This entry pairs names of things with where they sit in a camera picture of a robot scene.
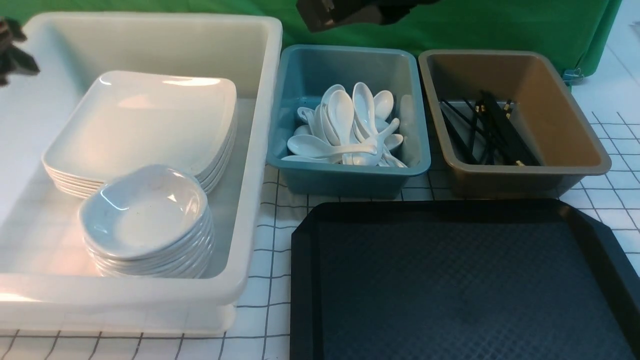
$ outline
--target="white square plate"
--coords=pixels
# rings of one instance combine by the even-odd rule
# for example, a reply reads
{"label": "white square plate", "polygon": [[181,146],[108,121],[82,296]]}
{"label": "white square plate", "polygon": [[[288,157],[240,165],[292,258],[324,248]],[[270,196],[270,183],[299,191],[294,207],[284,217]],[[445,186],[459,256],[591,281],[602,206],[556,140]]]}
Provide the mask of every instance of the white square plate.
{"label": "white square plate", "polygon": [[150,164],[197,176],[222,156],[236,108],[227,79],[111,71],[87,91],[42,161],[109,181]]}

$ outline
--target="green backdrop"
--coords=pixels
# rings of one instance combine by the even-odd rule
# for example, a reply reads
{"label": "green backdrop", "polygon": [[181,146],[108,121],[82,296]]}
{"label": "green backdrop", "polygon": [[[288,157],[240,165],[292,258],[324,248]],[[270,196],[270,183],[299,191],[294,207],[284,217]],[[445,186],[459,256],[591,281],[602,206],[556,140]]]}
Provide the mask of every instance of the green backdrop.
{"label": "green backdrop", "polygon": [[311,34],[296,0],[4,0],[0,15],[26,22],[50,11],[211,12],[273,16],[284,46],[391,47],[419,54],[436,48],[536,51],[559,71],[594,73],[621,0],[441,0],[391,26],[361,24]]}

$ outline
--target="black tray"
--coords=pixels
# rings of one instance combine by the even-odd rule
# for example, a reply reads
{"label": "black tray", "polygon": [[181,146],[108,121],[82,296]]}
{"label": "black tray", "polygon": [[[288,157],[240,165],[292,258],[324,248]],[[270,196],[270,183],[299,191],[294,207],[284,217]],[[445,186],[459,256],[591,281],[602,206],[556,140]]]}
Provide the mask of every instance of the black tray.
{"label": "black tray", "polygon": [[291,360],[638,360],[639,304],[558,200],[327,203],[292,235]]}

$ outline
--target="textured tray surface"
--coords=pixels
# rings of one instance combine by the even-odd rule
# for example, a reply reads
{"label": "textured tray surface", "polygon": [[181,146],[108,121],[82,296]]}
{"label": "textured tray surface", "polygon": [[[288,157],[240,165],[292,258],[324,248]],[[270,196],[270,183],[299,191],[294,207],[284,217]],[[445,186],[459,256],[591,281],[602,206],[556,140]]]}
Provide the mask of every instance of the textured tray surface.
{"label": "textured tray surface", "polygon": [[325,359],[635,359],[569,227],[322,223]]}

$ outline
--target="white ceramic spoon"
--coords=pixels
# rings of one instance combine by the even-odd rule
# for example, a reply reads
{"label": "white ceramic spoon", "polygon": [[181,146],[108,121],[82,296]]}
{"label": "white ceramic spoon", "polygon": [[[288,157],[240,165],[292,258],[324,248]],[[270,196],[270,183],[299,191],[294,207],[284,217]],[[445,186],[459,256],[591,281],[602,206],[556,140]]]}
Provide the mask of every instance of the white ceramic spoon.
{"label": "white ceramic spoon", "polygon": [[396,150],[397,147],[404,142],[404,136],[400,134],[391,134],[385,139],[385,146],[389,151]]}
{"label": "white ceramic spoon", "polygon": [[327,105],[320,104],[320,119],[322,119],[322,129],[326,139],[329,141],[329,144],[333,146],[340,145],[340,138],[329,120]]}
{"label": "white ceramic spoon", "polygon": [[[361,132],[369,135],[377,135],[378,129],[375,125],[375,102],[373,94],[369,87],[364,83],[357,83],[353,88],[353,104],[355,105],[357,123],[361,126]],[[382,157],[389,163],[397,167],[407,167],[402,161],[398,160],[391,152],[383,146]]]}
{"label": "white ceramic spoon", "polygon": [[293,135],[313,135],[313,133],[311,133],[309,125],[302,125],[293,132]]}
{"label": "white ceramic spoon", "polygon": [[[356,125],[356,121],[353,122],[353,126],[351,127],[351,143],[365,143],[367,138],[360,132],[358,126]],[[389,167],[391,164],[387,163],[386,160],[380,159],[378,163],[379,167]]]}
{"label": "white ceramic spoon", "polygon": [[313,135],[292,136],[287,141],[287,147],[295,155],[316,159],[329,158],[333,155],[343,155],[351,152],[366,152],[372,155],[378,153],[376,146],[368,143],[331,146]]}
{"label": "white ceramic spoon", "polygon": [[376,125],[379,120],[386,122],[394,110],[394,96],[388,90],[382,90],[373,97]]}
{"label": "white ceramic spoon", "polygon": [[310,108],[305,108],[304,106],[300,106],[298,108],[298,110],[296,111],[296,113],[298,114],[298,118],[300,119],[300,121],[304,122],[305,124],[308,124],[309,121],[307,120],[307,116],[305,115],[305,113],[311,111],[311,113],[313,113],[313,109]]}
{"label": "white ceramic spoon", "polygon": [[328,106],[333,93],[340,90],[345,91],[344,86],[340,84],[333,85],[330,88],[326,89],[324,95],[322,95],[322,99],[320,100],[320,105]]}
{"label": "white ceramic spoon", "polygon": [[400,120],[394,119],[389,126],[384,129],[381,133],[372,135],[368,137],[364,144],[375,145],[377,148],[377,154],[367,155],[362,154],[361,156],[353,157],[354,165],[363,165],[363,166],[376,166],[380,164],[383,155],[383,148],[385,147],[384,139],[389,135],[393,134],[395,130],[400,126]]}
{"label": "white ceramic spoon", "polygon": [[322,126],[322,118],[320,117],[321,107],[321,105],[316,106],[316,110],[312,113],[313,120],[309,119],[309,121],[311,121],[309,122],[309,127],[311,128],[311,135],[314,135],[318,139],[329,143],[329,140],[327,140],[326,135],[324,134],[324,128]]}
{"label": "white ceramic spoon", "polygon": [[303,163],[318,163],[318,164],[335,164],[342,159],[342,156],[332,156],[331,158],[314,159],[304,156],[290,155],[282,158],[285,161],[301,161]]}
{"label": "white ceramic spoon", "polygon": [[[344,90],[338,90],[331,95],[329,105],[327,107],[329,121],[335,129],[340,145],[351,144],[351,126],[353,125],[353,102]],[[353,157],[351,154],[342,155],[342,163],[345,165],[353,165]]]}
{"label": "white ceramic spoon", "polygon": [[369,119],[375,119],[375,105],[373,102],[373,94],[365,83],[357,83],[353,87],[353,107],[356,113],[356,125],[365,138],[371,134],[371,126]]}

